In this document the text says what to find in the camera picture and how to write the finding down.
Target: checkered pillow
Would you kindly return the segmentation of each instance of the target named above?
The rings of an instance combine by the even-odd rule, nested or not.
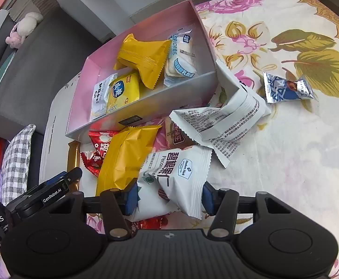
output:
[[[27,191],[31,137],[35,129],[35,125],[25,127],[12,139],[5,151],[1,166],[3,177],[1,202],[4,206]]]

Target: yellow snack package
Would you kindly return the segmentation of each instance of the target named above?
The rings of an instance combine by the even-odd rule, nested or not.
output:
[[[107,112],[140,99],[139,74],[137,71],[115,79],[109,86]]]
[[[109,189],[123,190],[138,176],[161,127],[127,127],[112,137],[98,175],[96,196]]]
[[[144,85],[154,89],[167,60],[171,43],[172,40],[141,42],[130,33],[120,47],[114,69],[119,70],[124,66],[137,69]]]

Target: plush toy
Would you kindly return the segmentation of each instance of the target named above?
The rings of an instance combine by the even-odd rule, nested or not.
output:
[[[5,42],[9,44],[11,48],[19,48],[42,20],[43,16],[39,13],[26,14],[22,20],[14,25]]]

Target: gray sofa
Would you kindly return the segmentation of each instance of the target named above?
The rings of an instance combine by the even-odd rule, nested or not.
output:
[[[13,26],[8,16],[0,29],[0,66],[12,52],[5,38]],[[57,8],[18,49],[0,82],[0,137],[11,140],[28,124],[37,127],[32,137],[28,189],[39,182],[44,133],[55,95],[100,46],[96,38]]]

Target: red packaging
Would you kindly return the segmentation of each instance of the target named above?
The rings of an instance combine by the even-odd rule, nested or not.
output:
[[[168,219],[166,216],[158,216],[146,220],[135,221],[132,223],[132,231],[135,232],[138,229],[162,229],[162,226],[167,224]]]
[[[102,157],[96,151],[81,152],[80,155],[85,168],[98,177],[104,161]]]
[[[109,148],[111,138],[118,133],[118,131],[89,131],[88,135],[91,138],[92,144],[95,146],[98,154],[104,159],[107,149]]]

